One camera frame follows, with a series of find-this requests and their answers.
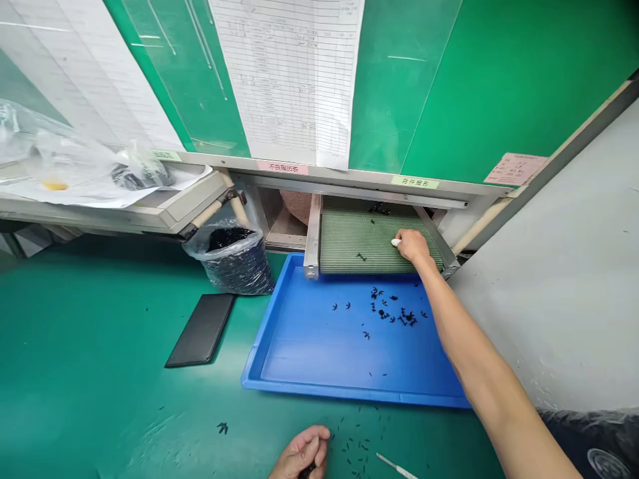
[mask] white wall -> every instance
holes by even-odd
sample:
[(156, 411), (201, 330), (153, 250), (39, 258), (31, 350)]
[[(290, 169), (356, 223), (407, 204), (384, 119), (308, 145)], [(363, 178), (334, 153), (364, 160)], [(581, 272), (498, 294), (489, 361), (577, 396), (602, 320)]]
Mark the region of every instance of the white wall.
[(639, 101), (449, 282), (537, 406), (639, 406)]

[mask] metal frame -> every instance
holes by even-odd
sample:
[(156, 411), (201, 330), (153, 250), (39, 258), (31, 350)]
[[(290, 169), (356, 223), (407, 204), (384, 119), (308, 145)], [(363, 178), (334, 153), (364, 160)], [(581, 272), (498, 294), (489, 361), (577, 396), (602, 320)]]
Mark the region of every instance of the metal frame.
[(311, 212), (308, 216), (306, 251), (304, 253), (304, 276), (306, 279), (320, 277), (320, 225), (322, 198), (314, 194), (311, 198)]
[(461, 267), (459, 261), (457, 261), (457, 256), (455, 256), (451, 247), (448, 246), (443, 236), (439, 233), (437, 226), (435, 226), (433, 220), (428, 217), (424, 209), (419, 206), (415, 206), (414, 208), (422, 223), (424, 223), (424, 228), (426, 228), (426, 231), (428, 231), (431, 238), (433, 238), (435, 246), (437, 246), (441, 258), (444, 261), (444, 269), (441, 275), (444, 279), (449, 279)]
[(378, 173), (364, 170), (332, 170), (331, 168), (323, 168), (314, 165), (305, 165), (308, 167), (308, 175), (300, 176), (298, 174), (288, 174), (284, 172), (269, 171), (268, 165), (272, 162), (267, 160), (256, 160), (255, 158), (243, 158), (240, 156), (224, 156), (209, 153), (192, 153), (179, 152), (180, 159), (183, 163), (207, 164), (214, 168), (228, 168), (231, 171), (243, 171), (250, 174), (257, 174), (269, 178), (298, 179), (303, 182), (314, 182), (320, 184), (333, 184), (338, 186), (349, 186), (356, 188), (369, 188), (372, 190), (382, 189), (387, 192), (407, 193), (421, 196), (446, 198), (441, 196), (442, 193), (462, 193), (469, 195), (496, 195), (498, 197), (506, 196), (513, 189), (507, 186), (491, 186), (485, 184), (464, 183), (448, 180), (432, 180), (439, 181), (436, 190), (424, 190), (412, 186), (394, 185), (392, 180), (394, 176), (405, 176), (393, 173)]
[(246, 184), (254, 184), (255, 186), (259, 186), (261, 188), (281, 188), (283, 190), (303, 193), (324, 194), (329, 196), (343, 196), (346, 198), (359, 198), (360, 200), (418, 205), (426, 206), (428, 208), (439, 208), (441, 210), (451, 210), (453, 208), (462, 210), (468, 206), (468, 201), (465, 200), (447, 200), (445, 198), (434, 198), (431, 196), (418, 196), (415, 194), (393, 193), (365, 188), (322, 184), (293, 178), (273, 178), (269, 176), (247, 174), (236, 174), (234, 175), (234, 177)]

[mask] green wall panel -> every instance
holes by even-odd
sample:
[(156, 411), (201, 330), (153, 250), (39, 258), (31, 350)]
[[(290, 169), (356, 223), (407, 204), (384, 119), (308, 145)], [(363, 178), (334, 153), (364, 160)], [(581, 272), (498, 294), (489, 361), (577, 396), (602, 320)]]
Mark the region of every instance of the green wall panel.
[(550, 156), (639, 67), (631, 1), (465, 0), (401, 173), (481, 183)]
[[(186, 2), (105, 0), (105, 3), (156, 94), (164, 92), (158, 98), (165, 110), (167, 106), (173, 109), (169, 119), (174, 127), (186, 131), (190, 144), (182, 141), (187, 149), (250, 156), (217, 32), (208, 20), (206, 2), (193, 2), (193, 6), (224, 91), (215, 70), (208, 67)], [(152, 46), (132, 47), (131, 43)], [(148, 60), (142, 63), (141, 57)]]
[(461, 0), (366, 2), (350, 168), (400, 172), (460, 5)]

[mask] metal bracket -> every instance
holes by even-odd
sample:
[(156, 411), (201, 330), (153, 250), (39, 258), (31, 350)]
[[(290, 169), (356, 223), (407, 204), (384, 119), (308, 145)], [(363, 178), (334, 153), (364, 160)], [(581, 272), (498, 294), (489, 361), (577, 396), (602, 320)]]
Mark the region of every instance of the metal bracket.
[(308, 215), (306, 233), (306, 251), (304, 252), (304, 277), (320, 278), (320, 234), (321, 234), (321, 195), (311, 197), (311, 211)]

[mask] conveyor belt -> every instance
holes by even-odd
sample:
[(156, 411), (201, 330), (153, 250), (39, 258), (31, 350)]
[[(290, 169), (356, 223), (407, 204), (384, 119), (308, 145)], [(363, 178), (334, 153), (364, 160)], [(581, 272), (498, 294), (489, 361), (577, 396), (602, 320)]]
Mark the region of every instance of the conveyor belt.
[(410, 262), (391, 245), (401, 228), (420, 231), (426, 237), (439, 271), (443, 270), (441, 254), (412, 206), (386, 204), (390, 214), (385, 216), (368, 212), (374, 204), (366, 200), (324, 197), (319, 251), (319, 269), (323, 274), (415, 272)]

